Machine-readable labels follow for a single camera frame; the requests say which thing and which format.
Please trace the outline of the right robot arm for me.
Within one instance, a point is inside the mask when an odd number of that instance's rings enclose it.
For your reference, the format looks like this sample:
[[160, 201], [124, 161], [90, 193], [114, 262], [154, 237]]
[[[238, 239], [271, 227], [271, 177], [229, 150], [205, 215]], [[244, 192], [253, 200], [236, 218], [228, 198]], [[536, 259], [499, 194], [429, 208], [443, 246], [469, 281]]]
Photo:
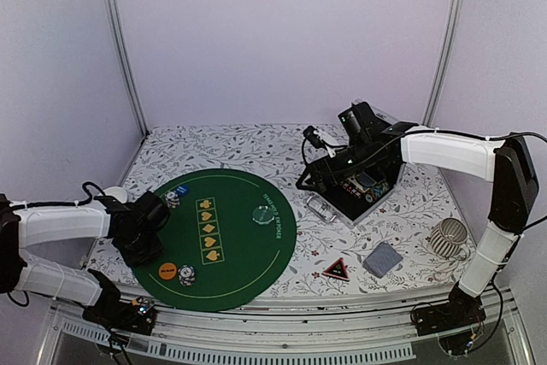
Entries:
[[351, 104], [338, 118], [347, 144], [316, 127], [303, 131], [306, 142], [327, 154], [304, 163], [296, 186], [319, 194], [349, 219], [367, 213], [394, 188], [403, 164], [444, 168], [493, 184], [485, 232], [442, 309], [445, 324], [460, 327], [473, 316], [480, 295], [521, 235], [534, 225], [529, 216], [539, 183], [526, 145], [531, 134], [482, 137], [407, 121], [391, 124], [366, 102]]

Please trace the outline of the blue small blind button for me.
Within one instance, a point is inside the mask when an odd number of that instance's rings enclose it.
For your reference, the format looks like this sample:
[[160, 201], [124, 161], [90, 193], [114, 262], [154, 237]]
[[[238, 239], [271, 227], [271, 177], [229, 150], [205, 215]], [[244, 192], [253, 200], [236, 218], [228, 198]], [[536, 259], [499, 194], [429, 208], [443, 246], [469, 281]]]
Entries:
[[177, 195], [179, 197], [183, 197], [185, 195], [188, 194], [189, 192], [189, 188], [187, 185], [179, 185], [176, 189], [175, 189], [175, 192], [177, 193]]

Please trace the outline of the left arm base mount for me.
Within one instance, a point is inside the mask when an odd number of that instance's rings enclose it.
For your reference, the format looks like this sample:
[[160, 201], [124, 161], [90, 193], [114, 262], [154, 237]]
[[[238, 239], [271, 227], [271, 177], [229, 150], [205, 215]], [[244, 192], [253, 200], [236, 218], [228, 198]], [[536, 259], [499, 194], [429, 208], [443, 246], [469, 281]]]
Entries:
[[95, 305], [86, 306], [82, 313], [85, 321], [98, 324], [106, 330], [121, 330], [145, 336], [152, 334], [156, 316], [155, 305], [143, 297], [131, 302], [119, 298], [102, 298]]

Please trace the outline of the grey playing card deck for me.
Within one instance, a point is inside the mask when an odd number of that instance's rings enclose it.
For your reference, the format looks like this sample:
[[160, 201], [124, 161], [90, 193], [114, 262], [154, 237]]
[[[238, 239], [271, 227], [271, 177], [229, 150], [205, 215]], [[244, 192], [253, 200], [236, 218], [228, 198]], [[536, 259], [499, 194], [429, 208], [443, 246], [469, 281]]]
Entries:
[[381, 279], [402, 260], [403, 257], [389, 243], [382, 242], [364, 259], [362, 266], [374, 277]]

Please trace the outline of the orange big blind button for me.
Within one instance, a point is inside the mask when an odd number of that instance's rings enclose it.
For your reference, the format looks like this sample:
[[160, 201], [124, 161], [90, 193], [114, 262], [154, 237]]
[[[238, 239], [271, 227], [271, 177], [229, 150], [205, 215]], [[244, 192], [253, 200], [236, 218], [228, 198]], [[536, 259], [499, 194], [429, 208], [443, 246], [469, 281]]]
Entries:
[[161, 280], [173, 280], [178, 275], [178, 268], [172, 262], [165, 262], [158, 268], [158, 275]]

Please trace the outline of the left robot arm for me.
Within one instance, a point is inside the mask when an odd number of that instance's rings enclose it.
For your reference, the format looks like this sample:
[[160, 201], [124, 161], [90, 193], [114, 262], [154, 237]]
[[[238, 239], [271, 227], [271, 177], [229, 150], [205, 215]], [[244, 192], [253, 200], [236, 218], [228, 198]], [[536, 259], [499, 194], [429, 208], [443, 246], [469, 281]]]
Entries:
[[149, 310], [124, 303], [121, 292], [97, 270], [75, 270], [28, 252], [32, 245], [78, 238], [106, 238], [135, 268], [163, 251], [158, 233], [168, 206], [147, 191], [134, 201], [121, 187], [107, 190], [86, 181], [84, 200], [12, 202], [1, 196], [1, 292], [36, 293], [79, 303], [85, 318], [109, 327], [144, 318]]

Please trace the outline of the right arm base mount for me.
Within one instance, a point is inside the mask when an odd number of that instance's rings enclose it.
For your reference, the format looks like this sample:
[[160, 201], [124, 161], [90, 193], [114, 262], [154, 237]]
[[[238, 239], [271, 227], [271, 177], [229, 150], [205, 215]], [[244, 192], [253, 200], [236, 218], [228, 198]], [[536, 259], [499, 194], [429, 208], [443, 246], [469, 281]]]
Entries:
[[419, 336], [442, 333], [460, 327], [479, 324], [486, 319], [486, 314], [479, 297], [449, 296], [446, 303], [426, 305], [413, 309], [410, 313], [411, 323]]

